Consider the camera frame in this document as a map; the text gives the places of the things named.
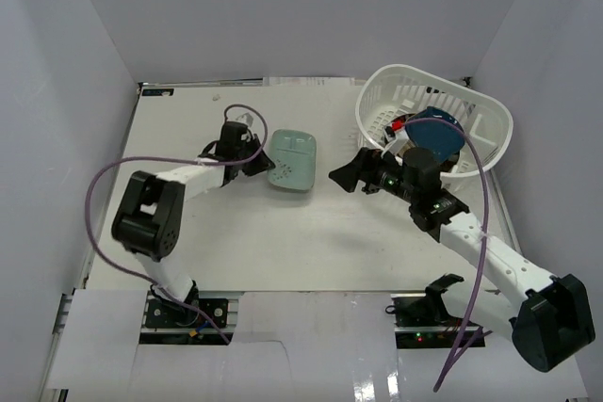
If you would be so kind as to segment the teal rectangular plate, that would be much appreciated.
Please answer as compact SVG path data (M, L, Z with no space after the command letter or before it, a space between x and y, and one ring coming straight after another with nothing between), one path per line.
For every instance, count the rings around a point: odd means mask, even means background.
M268 181L280 189L308 192L316 179L317 141L297 130L278 129L270 139L268 156L275 167L268 171Z

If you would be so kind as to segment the round black rimmed plate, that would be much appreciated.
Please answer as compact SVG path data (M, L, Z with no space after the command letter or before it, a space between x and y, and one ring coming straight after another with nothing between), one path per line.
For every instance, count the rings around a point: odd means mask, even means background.
M406 122L417 113L411 113L411 114L403 114L400 116L395 117L393 120L405 120L405 124ZM460 153L457 153L456 155L453 155L448 161L444 162L444 163L439 163L440 164L440 169L444 172L451 172L453 167L458 163L460 158Z

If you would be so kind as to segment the dark blue leaf dish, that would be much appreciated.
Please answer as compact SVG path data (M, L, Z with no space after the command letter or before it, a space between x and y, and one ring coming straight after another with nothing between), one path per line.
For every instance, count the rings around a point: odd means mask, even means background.
M415 145L430 150L438 163L448 161L465 145L461 124L448 112L433 106L413 115L404 128Z

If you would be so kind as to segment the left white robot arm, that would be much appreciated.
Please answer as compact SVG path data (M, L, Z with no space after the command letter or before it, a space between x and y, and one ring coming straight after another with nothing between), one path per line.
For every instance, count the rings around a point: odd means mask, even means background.
M247 177L275 169L259 137L239 121L226 121L190 165L149 173L134 172L122 195L112 238L135 255L151 279L156 297L168 301L167 315L180 326L199 314L196 282L175 255L186 201Z

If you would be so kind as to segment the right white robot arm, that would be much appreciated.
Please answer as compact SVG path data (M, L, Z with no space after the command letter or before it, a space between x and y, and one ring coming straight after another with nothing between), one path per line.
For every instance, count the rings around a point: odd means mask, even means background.
M473 324L511 341L532 368L548 372L595 340L585 285L535 265L488 234L469 207L443 186L431 151L413 148L401 161L392 153L363 148L329 177L345 191L383 190L407 201L417 228L456 252L476 270L477 281L497 289L461 292L462 277L447 274L425 289L426 316L436 325L468 316Z

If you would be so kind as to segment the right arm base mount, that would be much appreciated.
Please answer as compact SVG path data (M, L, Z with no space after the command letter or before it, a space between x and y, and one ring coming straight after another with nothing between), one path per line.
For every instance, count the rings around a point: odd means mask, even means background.
M394 317L398 350L451 348L460 332L464 311L451 315L442 295L464 279L445 274L430 283L423 292L393 294L385 313Z

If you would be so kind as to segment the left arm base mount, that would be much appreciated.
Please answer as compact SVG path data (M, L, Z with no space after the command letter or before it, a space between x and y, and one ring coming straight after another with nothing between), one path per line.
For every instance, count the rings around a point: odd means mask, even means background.
M139 343L147 346L226 346L234 335L236 312L225 297L199 297L193 305L206 316L149 295Z

